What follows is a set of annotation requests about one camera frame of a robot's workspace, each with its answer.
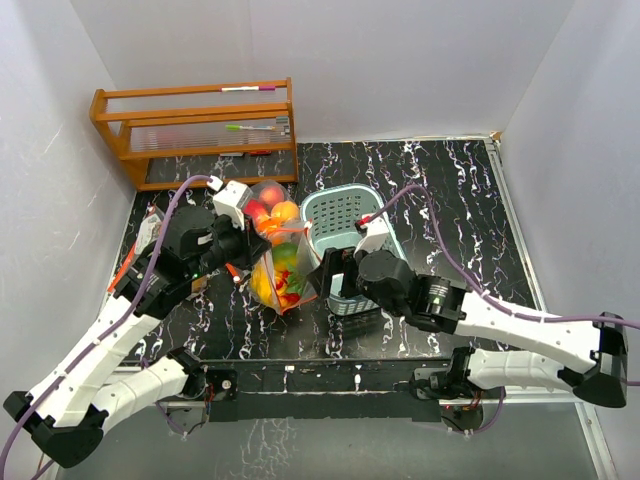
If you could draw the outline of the yellow bell pepper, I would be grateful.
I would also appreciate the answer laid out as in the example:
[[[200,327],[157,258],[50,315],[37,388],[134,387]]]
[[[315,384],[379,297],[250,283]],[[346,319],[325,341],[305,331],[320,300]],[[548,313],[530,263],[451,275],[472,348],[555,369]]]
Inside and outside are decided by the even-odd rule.
[[[254,267],[250,278],[250,288],[261,304],[274,309],[279,307],[277,295],[272,288],[271,277],[262,264]]]

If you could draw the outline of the red bell pepper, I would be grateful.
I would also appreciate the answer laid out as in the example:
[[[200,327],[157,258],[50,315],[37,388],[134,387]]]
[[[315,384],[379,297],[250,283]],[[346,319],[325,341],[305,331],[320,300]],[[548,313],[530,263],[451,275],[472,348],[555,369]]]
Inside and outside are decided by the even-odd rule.
[[[256,225],[270,219],[266,207],[258,200],[250,199],[244,207],[244,213],[248,215]]]

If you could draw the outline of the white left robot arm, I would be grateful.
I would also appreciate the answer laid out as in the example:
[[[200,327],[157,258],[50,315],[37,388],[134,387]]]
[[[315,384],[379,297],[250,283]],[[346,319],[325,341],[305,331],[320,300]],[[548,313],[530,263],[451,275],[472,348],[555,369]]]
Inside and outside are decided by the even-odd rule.
[[[40,384],[12,392],[5,411],[51,461],[71,468],[138,411],[167,397],[197,398],[207,376],[184,347],[123,380],[106,381],[143,337],[196,295],[208,275],[227,264],[248,270],[270,247],[250,218],[236,226],[231,217],[203,207],[167,213],[158,238],[130,265],[74,349]]]

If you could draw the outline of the orange fruit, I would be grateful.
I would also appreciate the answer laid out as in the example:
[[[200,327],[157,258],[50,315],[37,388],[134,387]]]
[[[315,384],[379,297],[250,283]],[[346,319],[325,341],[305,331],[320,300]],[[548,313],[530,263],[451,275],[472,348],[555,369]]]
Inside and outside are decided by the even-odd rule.
[[[273,246],[288,242],[290,232],[279,221],[264,220],[256,226],[256,231]]]

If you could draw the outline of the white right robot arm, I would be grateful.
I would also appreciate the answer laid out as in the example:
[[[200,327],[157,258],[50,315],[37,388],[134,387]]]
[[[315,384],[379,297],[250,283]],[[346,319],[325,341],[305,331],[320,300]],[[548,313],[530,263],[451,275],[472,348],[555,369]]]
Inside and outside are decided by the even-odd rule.
[[[504,352],[455,348],[446,369],[413,374],[411,388],[420,398],[534,387],[567,391],[601,407],[627,404],[626,332],[613,314],[570,321],[500,302],[446,278],[418,274],[388,250],[329,248],[321,259],[302,262],[301,270],[321,299],[341,276],[344,297],[362,295],[421,331],[510,345]]]

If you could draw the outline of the cherry tomato bunch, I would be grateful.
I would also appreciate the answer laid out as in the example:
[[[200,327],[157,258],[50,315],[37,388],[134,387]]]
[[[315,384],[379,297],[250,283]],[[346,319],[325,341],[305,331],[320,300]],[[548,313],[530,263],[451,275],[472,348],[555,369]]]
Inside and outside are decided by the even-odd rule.
[[[277,270],[275,282],[278,302],[283,309],[300,302],[305,289],[305,279],[296,271]]]

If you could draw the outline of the dark green round fruit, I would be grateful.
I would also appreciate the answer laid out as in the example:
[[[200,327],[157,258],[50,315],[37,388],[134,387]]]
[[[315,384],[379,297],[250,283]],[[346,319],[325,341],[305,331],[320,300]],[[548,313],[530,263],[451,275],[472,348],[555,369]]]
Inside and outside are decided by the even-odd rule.
[[[291,242],[284,242],[272,248],[274,263],[296,263],[298,246]]]

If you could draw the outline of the clear orange-zip bag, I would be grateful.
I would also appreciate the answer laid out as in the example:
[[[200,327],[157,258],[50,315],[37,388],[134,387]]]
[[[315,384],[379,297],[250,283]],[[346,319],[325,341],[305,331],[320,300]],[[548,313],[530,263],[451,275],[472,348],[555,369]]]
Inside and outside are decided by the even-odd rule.
[[[250,198],[243,207],[255,230],[274,246],[288,242],[302,226],[300,208],[287,189],[266,180],[250,187]]]

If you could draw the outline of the pink peach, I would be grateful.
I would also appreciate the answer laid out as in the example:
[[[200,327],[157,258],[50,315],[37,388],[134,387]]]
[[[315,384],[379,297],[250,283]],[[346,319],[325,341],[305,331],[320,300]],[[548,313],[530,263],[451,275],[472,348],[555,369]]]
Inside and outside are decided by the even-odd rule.
[[[259,200],[269,209],[285,200],[285,194],[279,186],[267,186],[261,190]]]

